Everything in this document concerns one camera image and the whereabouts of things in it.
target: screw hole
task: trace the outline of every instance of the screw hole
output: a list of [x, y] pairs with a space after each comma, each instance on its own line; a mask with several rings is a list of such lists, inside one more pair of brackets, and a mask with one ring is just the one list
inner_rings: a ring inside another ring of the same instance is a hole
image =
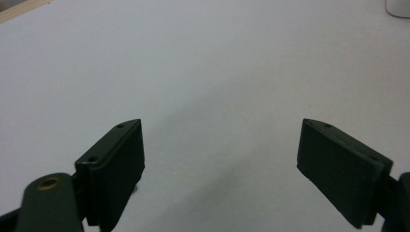
[[39, 190], [53, 189], [54, 187], [56, 187], [58, 185], [59, 182], [60, 182], [60, 178], [51, 177], [51, 178], [48, 178], [48, 179], [40, 182], [37, 189], [39, 189]]
[[97, 161], [99, 158], [97, 158], [97, 157], [91, 157], [91, 158], [89, 158], [88, 159], [88, 161], [89, 162], [95, 162], [95, 161]]
[[377, 159], [377, 158], [374, 158], [374, 157], [371, 157], [371, 156], [368, 156], [368, 157], [372, 160], [379, 161], [379, 159]]

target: white object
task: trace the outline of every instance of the white object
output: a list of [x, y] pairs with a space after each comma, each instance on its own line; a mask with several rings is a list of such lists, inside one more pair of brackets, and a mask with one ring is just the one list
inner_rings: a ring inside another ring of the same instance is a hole
[[391, 15], [410, 17], [410, 0], [387, 0], [386, 5]]

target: white table surface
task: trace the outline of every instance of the white table surface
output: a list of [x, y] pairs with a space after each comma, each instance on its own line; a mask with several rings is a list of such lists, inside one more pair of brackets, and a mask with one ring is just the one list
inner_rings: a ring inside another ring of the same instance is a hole
[[410, 171], [410, 20], [383, 0], [55, 0], [0, 35], [0, 214], [134, 118], [115, 231], [356, 231], [296, 168], [303, 118]]

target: white surface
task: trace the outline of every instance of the white surface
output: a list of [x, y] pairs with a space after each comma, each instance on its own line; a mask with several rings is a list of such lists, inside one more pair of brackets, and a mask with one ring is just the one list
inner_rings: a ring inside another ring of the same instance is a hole
[[55, 0], [1, 24], [0, 214], [141, 118], [147, 168], [116, 231], [356, 231], [296, 157], [312, 118], [410, 170], [410, 20], [385, 8]]

